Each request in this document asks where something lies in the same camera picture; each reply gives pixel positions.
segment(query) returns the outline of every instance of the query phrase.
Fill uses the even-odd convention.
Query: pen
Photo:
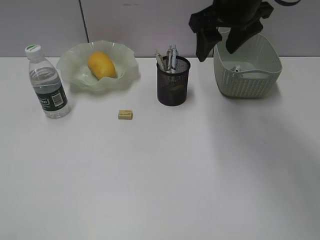
[[[176,69],[177,69],[177,55],[178,55],[178,51],[177,51],[177,46],[174,45],[174,48],[172,50],[172,73],[175,74],[176,73]]]
[[[161,56],[161,54],[158,52],[158,50],[155,50],[155,58],[156,58],[156,61],[159,65],[160,69],[162,71],[165,71],[166,67],[165,67],[165,63],[164,63],[164,58]]]
[[[170,45],[170,48],[166,52],[166,72],[171,73],[171,67],[172,67],[172,46]]]

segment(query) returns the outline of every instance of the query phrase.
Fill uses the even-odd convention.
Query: gray wall
[[[87,41],[78,0],[1,0],[0,30],[0,57],[25,56],[30,44],[56,57]]]
[[[273,0],[274,11],[263,19],[264,34],[280,56],[320,56],[320,1],[301,0],[285,7]]]
[[[137,57],[152,57],[177,44],[181,55],[194,57],[196,35],[188,26],[192,13],[212,0],[81,0],[91,42],[123,43]],[[273,0],[263,34],[280,56],[320,56],[317,25],[319,0],[302,0],[283,7]],[[24,56],[24,47],[38,43],[46,55],[60,56],[86,35],[78,0],[2,0],[0,8],[0,57]]]

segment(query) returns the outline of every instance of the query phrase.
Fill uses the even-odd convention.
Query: eraser
[[[132,120],[134,114],[131,110],[119,110],[118,119]]]

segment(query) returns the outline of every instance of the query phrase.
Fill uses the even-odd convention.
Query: yellow fruit
[[[112,60],[101,51],[91,54],[88,59],[88,67],[99,80],[103,77],[116,78],[117,76]]]

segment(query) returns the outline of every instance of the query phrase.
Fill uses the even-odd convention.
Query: robotic arm
[[[275,0],[283,6],[299,3]],[[213,4],[190,17],[189,26],[196,33],[196,56],[203,62],[222,36],[218,27],[231,28],[226,49],[233,54],[244,42],[260,33],[260,18],[267,19],[274,8],[262,0],[213,0]]]

